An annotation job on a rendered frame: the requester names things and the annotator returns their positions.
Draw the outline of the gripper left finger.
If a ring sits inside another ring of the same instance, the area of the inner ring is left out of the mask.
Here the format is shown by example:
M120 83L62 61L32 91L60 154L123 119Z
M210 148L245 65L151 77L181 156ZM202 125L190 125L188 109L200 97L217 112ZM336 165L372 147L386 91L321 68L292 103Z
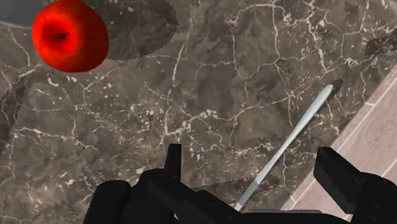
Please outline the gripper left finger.
M245 224L241 213L180 179L181 145L170 144L164 168L144 171L134 186L124 180L99 184L83 224Z

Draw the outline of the silver cutlery piece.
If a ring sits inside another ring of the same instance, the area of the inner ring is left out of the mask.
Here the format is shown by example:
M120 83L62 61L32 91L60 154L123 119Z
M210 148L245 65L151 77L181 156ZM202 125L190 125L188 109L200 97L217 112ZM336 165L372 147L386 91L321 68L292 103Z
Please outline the silver cutlery piece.
M308 107L306 112L303 114L301 119L298 121L291 134L286 138L285 142L282 143L280 148L275 152L273 157L268 161L268 163L262 168L262 170L257 174L255 179L249 185L247 190L242 194L241 198L237 201L234 209L240 211L245 203L249 200L255 190L259 187L260 183L265 179L265 176L270 172L276 162L280 159L281 155L290 146L290 144L295 140L295 138L301 133L301 131L308 125L308 123L313 119L315 114L318 112L320 107L326 102L327 98L331 95L334 86L328 84L325 86L320 93L312 101L311 105Z

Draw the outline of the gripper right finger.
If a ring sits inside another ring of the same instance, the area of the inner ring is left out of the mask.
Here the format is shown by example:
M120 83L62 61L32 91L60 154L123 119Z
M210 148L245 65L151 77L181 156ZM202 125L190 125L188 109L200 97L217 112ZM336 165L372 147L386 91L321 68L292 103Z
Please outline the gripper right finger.
M397 185L361 172L330 147L317 151L313 176L351 224L397 224Z

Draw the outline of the red apple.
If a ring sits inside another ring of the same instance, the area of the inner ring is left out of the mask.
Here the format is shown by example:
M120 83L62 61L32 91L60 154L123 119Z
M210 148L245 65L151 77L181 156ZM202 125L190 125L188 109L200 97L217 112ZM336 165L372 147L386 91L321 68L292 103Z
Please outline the red apple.
M32 43L48 66L68 73L90 71L109 50L107 27L81 0L56 0L34 18Z

